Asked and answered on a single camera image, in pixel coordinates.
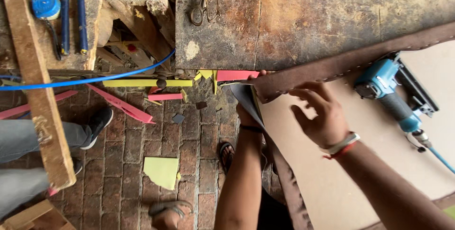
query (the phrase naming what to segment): red cap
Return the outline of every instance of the red cap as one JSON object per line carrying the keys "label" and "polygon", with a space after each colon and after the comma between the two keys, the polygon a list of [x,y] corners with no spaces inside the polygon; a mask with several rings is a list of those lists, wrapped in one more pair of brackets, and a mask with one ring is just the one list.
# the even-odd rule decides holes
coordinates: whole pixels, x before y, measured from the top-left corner
{"label": "red cap", "polygon": [[134,46],[134,44],[128,44],[128,51],[135,53],[137,51],[137,48]]}

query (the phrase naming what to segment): hand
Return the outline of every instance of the hand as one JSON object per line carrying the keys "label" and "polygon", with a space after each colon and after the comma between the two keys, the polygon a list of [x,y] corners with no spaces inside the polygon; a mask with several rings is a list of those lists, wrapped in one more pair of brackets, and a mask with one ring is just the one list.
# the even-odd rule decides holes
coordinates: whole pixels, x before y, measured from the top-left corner
{"label": "hand", "polygon": [[304,133],[318,146],[328,149],[350,134],[340,103],[324,83],[306,82],[290,90],[289,94],[308,101],[306,108],[314,108],[318,114],[310,120],[299,106],[291,106]]}
{"label": "hand", "polygon": [[[261,70],[259,72],[258,77],[266,74],[268,74],[267,71]],[[248,76],[248,80],[251,80],[253,78],[254,78],[253,75]],[[254,120],[254,118],[240,104],[237,104],[237,113],[238,117],[240,118],[240,124],[242,124],[243,126],[253,126],[260,128],[258,122],[256,122],[256,120]]]}

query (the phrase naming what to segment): blue-handled pliers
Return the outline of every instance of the blue-handled pliers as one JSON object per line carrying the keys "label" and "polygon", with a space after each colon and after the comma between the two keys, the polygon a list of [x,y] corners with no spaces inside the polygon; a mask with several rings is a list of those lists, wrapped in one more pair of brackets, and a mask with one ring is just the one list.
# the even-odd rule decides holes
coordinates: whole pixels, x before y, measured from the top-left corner
{"label": "blue-handled pliers", "polygon": [[[70,0],[61,0],[61,54],[70,54]],[[77,20],[79,21],[79,46],[81,54],[86,55],[88,50],[87,24],[84,0],[77,0]]]}

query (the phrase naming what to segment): red thread bracelet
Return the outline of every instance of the red thread bracelet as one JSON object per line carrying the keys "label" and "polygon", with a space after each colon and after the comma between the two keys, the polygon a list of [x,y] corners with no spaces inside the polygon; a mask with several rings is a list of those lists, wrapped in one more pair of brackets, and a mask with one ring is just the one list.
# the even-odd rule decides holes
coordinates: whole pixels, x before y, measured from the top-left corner
{"label": "red thread bracelet", "polygon": [[331,156],[323,155],[322,157],[327,158],[327,159],[329,159],[329,160],[332,160],[332,159],[334,159],[334,158],[340,157],[340,156],[346,154],[352,147],[354,147],[354,145],[355,145],[356,143],[357,143],[357,141],[354,141],[354,142],[352,142],[351,144],[349,144],[349,145],[343,147],[343,149],[341,149],[340,151],[334,153],[333,155],[331,155]]}

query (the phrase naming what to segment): beige board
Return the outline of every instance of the beige board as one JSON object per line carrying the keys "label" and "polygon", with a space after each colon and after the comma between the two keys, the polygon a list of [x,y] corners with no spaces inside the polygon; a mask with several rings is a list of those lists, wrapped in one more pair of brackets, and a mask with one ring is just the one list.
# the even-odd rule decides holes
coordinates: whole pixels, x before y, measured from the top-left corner
{"label": "beige board", "polygon": [[[421,115],[422,129],[433,146],[455,165],[454,119],[455,41],[402,53],[402,59],[440,106],[433,118]],[[362,100],[352,89],[358,74],[328,82],[342,104],[352,131],[387,164],[430,199],[455,191],[455,175],[430,151],[418,153],[379,101]],[[259,109],[266,129],[297,178],[310,220],[316,230],[356,230],[379,221],[361,190],[335,160],[323,153],[301,130],[289,107],[306,102],[282,95]],[[312,109],[305,109],[315,116]]]}

